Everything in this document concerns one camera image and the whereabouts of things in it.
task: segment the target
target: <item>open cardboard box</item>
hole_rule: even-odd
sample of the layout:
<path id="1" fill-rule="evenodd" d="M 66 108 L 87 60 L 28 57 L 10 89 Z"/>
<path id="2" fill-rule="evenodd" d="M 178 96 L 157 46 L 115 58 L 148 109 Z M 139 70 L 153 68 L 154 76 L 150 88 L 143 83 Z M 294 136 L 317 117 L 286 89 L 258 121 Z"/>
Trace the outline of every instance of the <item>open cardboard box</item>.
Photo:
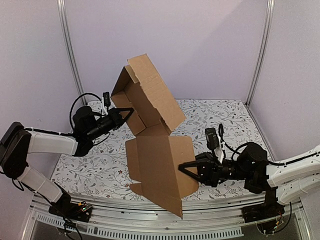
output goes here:
<path id="1" fill-rule="evenodd" d="M 181 198 L 198 190 L 178 170 L 195 160 L 190 136 L 170 136 L 185 119 L 178 103 L 146 54 L 128 60 L 111 94 L 117 108 L 134 108 L 126 122 L 136 138 L 125 143 L 132 191 L 182 218 Z"/>

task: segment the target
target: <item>vent grille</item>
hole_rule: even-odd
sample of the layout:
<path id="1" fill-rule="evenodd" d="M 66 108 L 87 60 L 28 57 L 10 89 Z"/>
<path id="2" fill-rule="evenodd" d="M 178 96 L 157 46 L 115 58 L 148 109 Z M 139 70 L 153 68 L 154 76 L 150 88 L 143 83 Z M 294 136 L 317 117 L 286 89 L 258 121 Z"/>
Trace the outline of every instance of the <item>vent grille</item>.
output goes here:
<path id="1" fill-rule="evenodd" d="M 55 216 L 46 215 L 39 212 L 36 219 L 39 222 L 58 228 L 61 228 L 64 225 L 63 220 Z M 69 227 L 68 230 L 75 231 L 74 228 Z M 130 231 L 110 230 L 100 226 L 88 225 L 86 232 L 80 232 L 91 236 L 114 240 L 223 240 L 243 236 L 241 227 L 195 233 L 137 233 Z"/>

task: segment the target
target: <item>wall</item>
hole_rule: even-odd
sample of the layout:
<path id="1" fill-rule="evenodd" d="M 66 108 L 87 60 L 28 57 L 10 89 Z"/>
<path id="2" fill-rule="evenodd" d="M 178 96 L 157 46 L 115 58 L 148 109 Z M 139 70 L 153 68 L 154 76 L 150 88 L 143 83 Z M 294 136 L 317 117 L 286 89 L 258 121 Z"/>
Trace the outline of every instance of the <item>wall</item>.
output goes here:
<path id="1" fill-rule="evenodd" d="M 245 100 L 266 8 L 267 0 L 66 1 L 86 91 L 111 91 L 126 60 L 147 53 L 180 99 Z"/>
<path id="2" fill-rule="evenodd" d="M 320 144 L 319 26 L 319 1 L 276 1 L 251 109 L 277 160 Z M 320 236 L 319 199 L 319 190 L 302 199 L 314 236 Z"/>
<path id="3" fill-rule="evenodd" d="M 69 131 L 69 108 L 77 97 L 55 0 L 0 1 L 0 138 L 14 121 Z M 57 155 L 31 155 L 47 176 Z M 0 239 L 17 240 L 32 193 L 0 175 Z"/>

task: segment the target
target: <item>floral patterned surface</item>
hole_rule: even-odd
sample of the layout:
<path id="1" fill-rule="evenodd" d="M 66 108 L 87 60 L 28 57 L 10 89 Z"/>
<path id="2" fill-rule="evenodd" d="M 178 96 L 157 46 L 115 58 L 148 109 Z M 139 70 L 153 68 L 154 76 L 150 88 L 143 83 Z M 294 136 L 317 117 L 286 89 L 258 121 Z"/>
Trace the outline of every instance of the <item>floral patterned surface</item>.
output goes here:
<path id="1" fill-rule="evenodd" d="M 172 133 L 176 136 L 192 137 L 195 154 L 207 152 L 205 128 L 224 127 L 224 140 L 234 149 L 248 141 L 256 142 L 264 149 L 265 144 L 249 116 L 245 106 L 237 100 L 177 100 L 186 120 Z M 100 112 L 100 102 L 92 101 L 89 106 Z M 52 180 L 73 194 L 90 195 L 114 199 L 147 201 L 133 193 L 129 185 L 125 142 L 134 138 L 125 124 L 112 132 L 103 143 L 93 147 L 85 157 L 62 155 L 53 172 Z M 226 151 L 227 158 L 231 151 Z M 218 187 L 200 185 L 197 192 L 184 198 L 186 201 L 210 200 L 243 196 L 249 193 L 243 188 L 244 181 L 226 181 Z"/>

